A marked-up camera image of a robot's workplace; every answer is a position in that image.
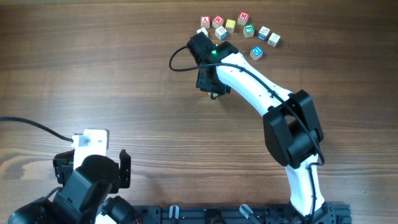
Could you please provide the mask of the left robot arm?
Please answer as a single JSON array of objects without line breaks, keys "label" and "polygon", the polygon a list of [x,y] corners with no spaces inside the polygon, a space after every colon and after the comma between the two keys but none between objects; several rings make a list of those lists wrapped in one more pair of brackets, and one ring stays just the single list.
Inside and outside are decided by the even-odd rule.
[{"label": "left robot arm", "polygon": [[97,154],[86,157],[63,187],[19,208],[7,222],[94,223],[108,194],[130,187],[131,157],[123,149],[119,159],[118,164]]}]

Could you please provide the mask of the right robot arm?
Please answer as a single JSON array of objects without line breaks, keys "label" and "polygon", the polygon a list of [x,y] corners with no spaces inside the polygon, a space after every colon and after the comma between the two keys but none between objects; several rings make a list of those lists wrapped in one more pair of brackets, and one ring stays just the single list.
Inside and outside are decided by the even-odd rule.
[{"label": "right robot arm", "polygon": [[197,88],[213,100],[235,90],[262,116],[266,147],[286,169],[292,206],[304,217],[314,215],[324,203],[317,166],[325,160],[319,146],[323,132],[311,96],[272,83],[229,42],[215,45],[200,32],[190,38],[187,49],[198,66]]}]

